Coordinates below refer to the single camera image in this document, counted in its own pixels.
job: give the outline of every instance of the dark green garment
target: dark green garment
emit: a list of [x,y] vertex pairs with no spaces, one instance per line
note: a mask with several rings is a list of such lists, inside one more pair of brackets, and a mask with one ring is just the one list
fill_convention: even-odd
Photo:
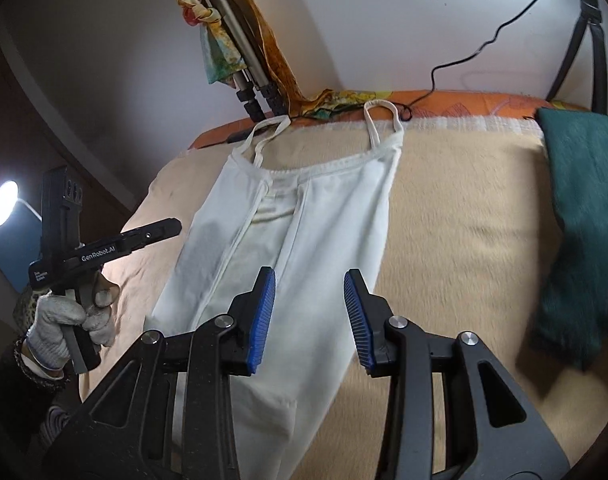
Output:
[[540,108],[553,209],[564,233],[533,344],[586,369],[608,335],[608,116]]

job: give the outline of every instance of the beige fabric surface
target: beige fabric surface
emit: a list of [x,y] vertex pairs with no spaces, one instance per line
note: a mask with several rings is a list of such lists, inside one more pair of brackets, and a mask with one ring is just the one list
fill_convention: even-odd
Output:
[[[608,421],[608,354],[581,374],[522,343],[560,233],[540,132],[532,121],[519,123],[526,134],[507,133],[515,127],[502,133],[482,126],[453,131],[429,123],[407,130],[375,293],[427,332],[456,336],[475,331],[526,390],[575,463]],[[303,167],[367,145],[361,123],[294,130],[267,145],[264,165]],[[107,278],[123,288],[115,312],[118,337],[114,347],[102,352],[100,368],[81,378],[82,398],[141,333],[193,215],[231,149],[214,146],[176,158],[159,173],[127,223],[125,229],[175,216],[185,228],[174,240],[105,266]],[[373,478],[387,396],[388,380],[372,380],[357,363],[351,365],[293,478]],[[444,415],[439,388],[435,397],[435,464],[440,469]]]

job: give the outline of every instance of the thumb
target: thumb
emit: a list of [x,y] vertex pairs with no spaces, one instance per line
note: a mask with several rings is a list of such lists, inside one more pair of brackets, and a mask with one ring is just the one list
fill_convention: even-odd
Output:
[[95,305],[98,307],[105,307],[117,301],[117,298],[120,295],[120,287],[98,273],[93,292]]
[[79,325],[86,320],[84,308],[66,296],[56,296],[55,294],[42,296],[37,300],[36,310],[51,323]]

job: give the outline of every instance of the hand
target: hand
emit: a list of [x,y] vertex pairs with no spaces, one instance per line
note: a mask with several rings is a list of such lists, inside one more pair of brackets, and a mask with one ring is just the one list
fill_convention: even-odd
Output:
[[47,294],[37,301],[35,321],[26,334],[24,345],[32,358],[46,371],[61,370],[70,359],[60,325],[81,325],[97,345],[111,346],[115,325],[111,305],[120,287],[97,273],[93,290],[94,305],[86,311],[66,296]]

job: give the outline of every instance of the device handle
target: device handle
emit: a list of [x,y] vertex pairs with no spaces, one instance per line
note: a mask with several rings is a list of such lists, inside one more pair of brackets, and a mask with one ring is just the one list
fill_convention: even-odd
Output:
[[[77,301],[86,310],[94,304],[94,281],[95,276],[92,280],[79,283],[76,288],[64,290],[64,296]],[[61,290],[53,291],[54,294],[61,292]],[[100,365],[102,359],[86,330],[79,325],[62,325],[62,334],[73,364],[73,371],[77,375],[85,374]]]

